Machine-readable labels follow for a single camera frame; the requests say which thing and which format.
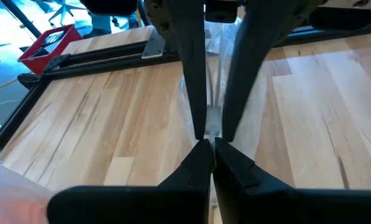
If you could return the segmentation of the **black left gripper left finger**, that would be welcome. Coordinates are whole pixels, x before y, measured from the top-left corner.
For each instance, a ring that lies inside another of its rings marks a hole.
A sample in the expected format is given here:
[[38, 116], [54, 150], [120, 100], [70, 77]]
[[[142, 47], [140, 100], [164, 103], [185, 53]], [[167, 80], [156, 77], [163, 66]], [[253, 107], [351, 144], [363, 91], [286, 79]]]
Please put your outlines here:
[[55, 194], [50, 224], [207, 223], [213, 150], [199, 141], [157, 186], [76, 186]]

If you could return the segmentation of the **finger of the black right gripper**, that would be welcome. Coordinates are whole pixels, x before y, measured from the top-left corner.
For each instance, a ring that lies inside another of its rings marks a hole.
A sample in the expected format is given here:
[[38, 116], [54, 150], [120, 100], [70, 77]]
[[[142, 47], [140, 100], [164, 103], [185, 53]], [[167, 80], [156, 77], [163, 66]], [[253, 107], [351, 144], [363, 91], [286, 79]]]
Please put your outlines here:
[[232, 142], [267, 53], [298, 8], [292, 0], [250, 1], [238, 29], [222, 111], [222, 138]]
[[203, 139], [207, 116], [204, 4], [168, 0], [171, 30], [182, 62], [196, 139]]

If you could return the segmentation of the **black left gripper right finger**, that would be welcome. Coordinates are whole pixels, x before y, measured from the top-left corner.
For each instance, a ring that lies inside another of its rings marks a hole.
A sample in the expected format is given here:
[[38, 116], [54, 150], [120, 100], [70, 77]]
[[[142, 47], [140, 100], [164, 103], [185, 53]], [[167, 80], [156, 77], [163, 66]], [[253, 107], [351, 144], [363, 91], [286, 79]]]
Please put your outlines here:
[[295, 189], [221, 138], [215, 161], [224, 223], [371, 223], [371, 190]]

